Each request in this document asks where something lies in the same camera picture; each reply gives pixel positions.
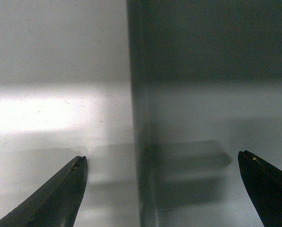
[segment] white surface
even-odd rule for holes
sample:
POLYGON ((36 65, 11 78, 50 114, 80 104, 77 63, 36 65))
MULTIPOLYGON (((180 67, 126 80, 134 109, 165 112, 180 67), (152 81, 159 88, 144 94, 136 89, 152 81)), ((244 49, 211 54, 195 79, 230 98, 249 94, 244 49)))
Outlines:
POLYGON ((124 0, 0 1, 0 218, 86 155, 75 226, 139 225, 126 17, 124 0))

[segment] black metal tip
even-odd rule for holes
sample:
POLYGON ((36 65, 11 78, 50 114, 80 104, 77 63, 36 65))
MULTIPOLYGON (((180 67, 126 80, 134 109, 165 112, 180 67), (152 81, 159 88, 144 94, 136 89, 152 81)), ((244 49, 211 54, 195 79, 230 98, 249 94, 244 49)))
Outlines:
POLYGON ((23 203, 0 227, 73 227, 87 183, 87 159, 77 156, 23 203))
POLYGON ((282 171, 255 154, 239 152, 239 170, 265 227, 282 227, 282 171))

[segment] pliers jaw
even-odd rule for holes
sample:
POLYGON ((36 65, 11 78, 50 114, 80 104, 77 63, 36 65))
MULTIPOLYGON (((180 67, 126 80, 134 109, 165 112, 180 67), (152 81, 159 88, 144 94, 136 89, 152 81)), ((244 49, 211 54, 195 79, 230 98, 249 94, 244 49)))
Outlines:
POLYGON ((238 155, 240 175, 265 227, 282 227, 282 171, 249 151, 238 155))
POLYGON ((87 174, 86 157, 75 157, 2 218, 0 227, 73 227, 84 196, 87 174))

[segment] metal surface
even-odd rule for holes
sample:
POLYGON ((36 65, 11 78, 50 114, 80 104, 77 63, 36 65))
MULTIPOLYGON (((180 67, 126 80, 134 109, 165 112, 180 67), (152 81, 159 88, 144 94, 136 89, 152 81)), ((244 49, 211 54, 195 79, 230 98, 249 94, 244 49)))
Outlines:
POLYGON ((124 0, 0 1, 0 219, 75 156, 75 227, 138 226, 124 0))
POLYGON ((142 226, 262 227, 236 156, 282 170, 282 1, 128 3, 142 226))

